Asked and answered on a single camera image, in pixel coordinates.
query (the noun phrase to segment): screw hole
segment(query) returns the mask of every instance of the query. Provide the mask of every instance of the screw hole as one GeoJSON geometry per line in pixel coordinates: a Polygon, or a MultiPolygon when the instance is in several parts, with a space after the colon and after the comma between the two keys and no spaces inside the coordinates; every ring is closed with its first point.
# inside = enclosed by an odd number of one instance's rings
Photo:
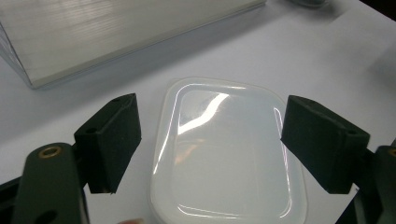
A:
{"type": "Polygon", "coordinates": [[[38,157],[42,159],[47,159],[58,155],[60,152],[61,152],[60,147],[47,147],[38,153],[38,157]]]}
{"type": "Polygon", "coordinates": [[[96,131],[97,130],[95,128],[90,128],[86,133],[95,133],[96,131]]]}
{"type": "Polygon", "coordinates": [[[41,216],[36,218],[35,219],[35,224],[49,224],[53,220],[55,220],[55,218],[57,216],[58,216],[58,214],[56,213],[56,211],[49,210],[48,212],[45,212],[45,213],[41,214],[41,216]]]}

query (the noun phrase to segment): white table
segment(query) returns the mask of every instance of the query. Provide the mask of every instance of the white table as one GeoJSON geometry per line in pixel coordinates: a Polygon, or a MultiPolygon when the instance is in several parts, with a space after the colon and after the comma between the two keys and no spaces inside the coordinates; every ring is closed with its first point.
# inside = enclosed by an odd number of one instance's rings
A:
{"type": "MultiPolygon", "coordinates": [[[[143,140],[117,194],[87,194],[92,223],[142,217],[148,203],[157,123],[170,82],[214,77],[311,98],[372,135],[376,150],[396,137],[396,23],[357,0],[320,10],[268,0],[126,57],[30,90],[0,60],[0,183],[21,175],[26,156],[74,131],[107,101],[136,92],[143,140]]],[[[306,223],[334,223],[352,195],[328,195],[304,170],[306,223]]]]}

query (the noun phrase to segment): brass insert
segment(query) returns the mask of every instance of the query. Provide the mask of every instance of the brass insert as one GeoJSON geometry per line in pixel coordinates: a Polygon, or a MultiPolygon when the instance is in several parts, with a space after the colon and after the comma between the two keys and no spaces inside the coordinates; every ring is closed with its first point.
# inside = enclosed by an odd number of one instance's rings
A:
{"type": "Polygon", "coordinates": [[[391,148],[388,152],[390,155],[396,157],[396,148],[391,148]]]}
{"type": "Polygon", "coordinates": [[[46,147],[38,153],[38,157],[41,159],[48,159],[57,156],[61,151],[62,148],[58,146],[46,147]]]}

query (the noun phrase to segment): clear plastic container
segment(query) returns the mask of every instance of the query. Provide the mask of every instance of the clear plastic container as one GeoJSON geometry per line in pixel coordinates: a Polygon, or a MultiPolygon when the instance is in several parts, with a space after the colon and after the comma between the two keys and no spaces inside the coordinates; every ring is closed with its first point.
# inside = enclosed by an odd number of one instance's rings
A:
{"type": "Polygon", "coordinates": [[[304,223],[300,162],[280,139],[285,104],[245,84],[186,78],[166,94],[150,202],[161,223],[304,223]]]}

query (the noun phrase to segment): translucent plastic box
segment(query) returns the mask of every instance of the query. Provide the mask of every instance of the translucent plastic box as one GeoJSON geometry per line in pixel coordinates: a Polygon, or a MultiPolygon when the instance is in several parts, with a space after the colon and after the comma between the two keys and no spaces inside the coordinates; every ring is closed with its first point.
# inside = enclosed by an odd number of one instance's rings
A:
{"type": "Polygon", "coordinates": [[[282,144],[285,104],[245,84],[187,78],[165,96],[150,185],[164,224],[303,224],[302,165],[282,144]]]}

